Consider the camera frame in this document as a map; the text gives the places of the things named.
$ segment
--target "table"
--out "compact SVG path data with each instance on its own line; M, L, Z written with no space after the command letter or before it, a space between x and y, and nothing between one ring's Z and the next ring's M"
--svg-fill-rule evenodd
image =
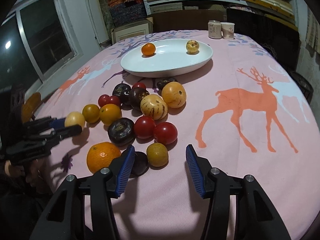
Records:
M80 68L55 92L39 117L81 112L85 105L97 104L100 95L111 94L116 84L133 85L141 78L122 70L122 55L147 42L171 38L205 42L212 47L213 57L199 70L176 77L187 92L187 103L170 109L165 119L179 132L177 142L168 147L169 164L130 179L125 193L112 201L122 239L200 238L209 202L197 195L192 184L185 159L188 144L228 175L254 175L291 238L300 239L320 210L319 130L293 80L249 37L235 34L234 40L213 40L207 31L191 30L126 39ZM143 80L150 93L157 92L156 81ZM138 113L123 110L123 117L135 121ZM87 152L103 141L109 138L99 122L53 148L45 174L51 189L57 189L68 174L90 176ZM151 143L135 140L133 145L146 152ZM86 225L92 228L87 200L85 208ZM232 230L228 238L232 239Z

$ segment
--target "red tomato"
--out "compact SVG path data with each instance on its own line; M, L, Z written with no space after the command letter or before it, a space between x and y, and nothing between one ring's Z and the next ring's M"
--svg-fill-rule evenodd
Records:
M108 103L107 104L114 104L116 106L121 106L121 102L120 102L120 99L119 97L117 96L111 96L108 98Z
M177 139L178 130L172 123L162 122L154 128L153 136L156 142L166 145Z
M140 139L147 139L153 136L153 129L156 122L149 116L142 116L134 124L134 133Z
M105 106L106 104L108 104L108 98L109 98L108 95L102 95L102 96L100 96L99 99L98 99L98 105L99 105L100 107L103 107L103 106Z
M143 88L143 89L147 89L146 85L142 82L137 82L132 86L132 89L134 88Z

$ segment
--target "silver bolt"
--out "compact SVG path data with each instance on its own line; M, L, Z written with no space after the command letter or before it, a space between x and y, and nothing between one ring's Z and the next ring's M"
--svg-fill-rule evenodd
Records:
M68 175L67 176L67 181L73 181L75 179L74 175Z
M219 170L218 168L212 168L212 169L210 170L210 172L211 172L212 174L214 174L214 175L217 175L217 174L220 173L220 170Z
M110 172L110 170L109 170L108 168L102 168L102 169L100 170L100 172L101 172L102 174L108 174L108 173Z
M245 176L245 179L246 179L247 181L249 181L249 182L252 182L252 181L254 181L254 176L252 176L252 175L247 175L247 176Z

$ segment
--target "white plate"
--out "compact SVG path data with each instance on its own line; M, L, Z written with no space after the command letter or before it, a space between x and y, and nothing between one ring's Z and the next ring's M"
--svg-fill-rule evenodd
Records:
M211 47L199 42L199 52L187 53L188 39L168 39L153 41L156 52L146 57L141 53L143 45L130 50L121 59L121 67L139 77L159 78L189 73L205 65L213 55Z

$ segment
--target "orange deer print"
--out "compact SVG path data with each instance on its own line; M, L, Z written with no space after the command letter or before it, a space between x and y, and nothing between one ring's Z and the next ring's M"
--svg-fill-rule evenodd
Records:
M202 121L200 122L199 127L196 131L196 140L199 143L199 147L206 147L205 142L202 140L202 130L209 118L212 117L214 114L224 113L228 110L232 110L233 114L230 120L237 127L241 139L244 141L244 144L250 148L252 152L257 152L257 149L249 142L249 140L241 132L239 124L239 118L241 117L243 111L246 109L251 109L257 112L266 112L268 150L270 152L276 152L276 150L271 146L270 141L271 122L273 120L278 126L279 130L287 138L294 152L297 153L298 150L290 141L290 138L286 134L282 124L279 122L276 116L277 99L272 92L274 91L278 93L279 91L277 89L274 89L271 85L269 85L273 82L270 81L270 78L267 78L263 73L262 76L260 76L259 72L255 67L252 67L250 69L250 73L253 75L253 77L243 72L242 68L238 69L237 71L256 81L257 84L262 87L263 93L249 92L241 88L232 88L225 91L218 91L216 93L216 96L219 95L218 105L215 108L204 111Z
M82 79L83 76L85 74L88 74L89 72L90 72L90 66L84 67L83 69L77 72L77 76L74 79L68 79L66 82L64 82L61 85L61 87L58 88L59 93L54 105L56 104L56 102L58 101L58 99L60 98L60 96L63 94L65 90L67 90L72 84L76 83L77 80Z

